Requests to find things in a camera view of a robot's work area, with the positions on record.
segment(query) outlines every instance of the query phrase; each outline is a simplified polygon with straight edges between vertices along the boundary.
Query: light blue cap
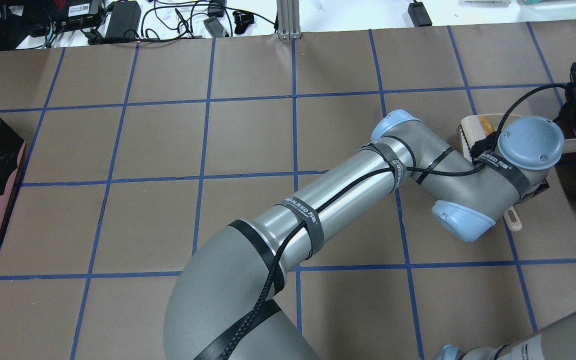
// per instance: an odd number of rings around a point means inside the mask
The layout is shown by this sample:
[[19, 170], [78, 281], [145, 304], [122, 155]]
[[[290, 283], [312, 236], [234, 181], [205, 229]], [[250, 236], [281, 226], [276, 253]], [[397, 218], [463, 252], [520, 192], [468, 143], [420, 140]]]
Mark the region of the light blue cap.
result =
[[381, 121], [377, 124], [377, 126], [372, 131], [372, 135], [370, 135], [370, 141], [378, 141], [379, 139], [384, 136], [388, 132], [388, 130], [392, 129], [393, 126], [397, 126], [405, 121], [416, 120], [421, 123], [421, 120], [412, 116], [404, 109], [396, 109], [391, 111], [386, 117], [382, 118]]
[[495, 221], [489, 216], [473, 210], [470, 207], [459, 205], [445, 200], [437, 200], [432, 207], [434, 216], [450, 234], [465, 242], [477, 240]]
[[434, 360], [457, 360], [459, 348], [450, 344], [444, 345], [434, 357]]
[[501, 155], [515, 166], [544, 170], [560, 161], [564, 134], [545, 117], [523, 116], [503, 129], [497, 146]]

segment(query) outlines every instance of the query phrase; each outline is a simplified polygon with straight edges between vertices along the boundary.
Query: white label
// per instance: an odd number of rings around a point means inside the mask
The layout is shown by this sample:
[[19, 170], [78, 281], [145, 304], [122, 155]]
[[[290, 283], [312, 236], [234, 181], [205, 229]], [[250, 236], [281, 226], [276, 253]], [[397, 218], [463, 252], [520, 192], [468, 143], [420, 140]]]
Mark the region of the white label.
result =
[[90, 4], [73, 5], [68, 7], [68, 18], [71, 16], [87, 15], [89, 13]]
[[513, 347], [510, 353], [498, 360], [544, 360], [541, 333]]

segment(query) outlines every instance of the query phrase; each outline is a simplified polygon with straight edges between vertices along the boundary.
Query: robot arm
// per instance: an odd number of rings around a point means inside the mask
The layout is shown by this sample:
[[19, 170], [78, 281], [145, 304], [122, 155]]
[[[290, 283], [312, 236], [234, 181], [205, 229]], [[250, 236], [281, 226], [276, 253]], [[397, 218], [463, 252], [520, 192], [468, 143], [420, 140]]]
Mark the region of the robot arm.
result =
[[[434, 196], [432, 214], [448, 231], [474, 241], [539, 186], [560, 159], [564, 141], [550, 120], [526, 116], [510, 123], [496, 150], [473, 165], [401, 109], [382, 119], [371, 140], [258, 218], [234, 221], [197, 251], [167, 307], [168, 360], [224, 358], [239, 335], [231, 359], [317, 359], [272, 300], [286, 273], [407, 178]], [[267, 296], [259, 300], [265, 285]]]

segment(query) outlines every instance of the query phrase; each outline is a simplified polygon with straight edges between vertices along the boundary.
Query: white surface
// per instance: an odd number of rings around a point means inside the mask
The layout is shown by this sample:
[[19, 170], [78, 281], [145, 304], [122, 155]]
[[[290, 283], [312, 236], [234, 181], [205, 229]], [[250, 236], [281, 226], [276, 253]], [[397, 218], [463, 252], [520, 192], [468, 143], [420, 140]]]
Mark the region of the white surface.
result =
[[[142, 16], [153, 8], [153, 3], [147, 0], [137, 0]], [[412, 0], [301, 0], [299, 2], [299, 20], [302, 32], [340, 32], [345, 30], [366, 30], [381, 28], [409, 28], [412, 21], [408, 14], [408, 6]], [[471, 25], [493, 23], [520, 23], [524, 21], [549, 21], [576, 19], [576, 0], [544, 0], [538, 4], [525, 5], [523, 0], [511, 0], [510, 5], [496, 4], [460, 4], [459, 0], [423, 0], [433, 25]], [[276, 0], [227, 0], [226, 5], [232, 8], [249, 10], [275, 20], [277, 13]], [[205, 11], [206, 5], [197, 6], [197, 10]], [[179, 7], [185, 18], [190, 16], [189, 7]], [[178, 16], [174, 9], [157, 10], [170, 27], [175, 27]], [[99, 31], [105, 34], [110, 14]], [[205, 15], [195, 16], [192, 20], [194, 34], [210, 37], [203, 21]], [[263, 19], [256, 18], [255, 23], [245, 32], [246, 35], [267, 35], [274, 32], [273, 26]], [[220, 18], [224, 28], [230, 33], [226, 16]], [[145, 19], [144, 29], [151, 28], [161, 39], [178, 36], [175, 30], [164, 27], [151, 11]], [[32, 48], [44, 43], [44, 38], [26, 38], [19, 48]], [[79, 31], [66, 32], [59, 35], [54, 46], [82, 46], [87, 39]]]

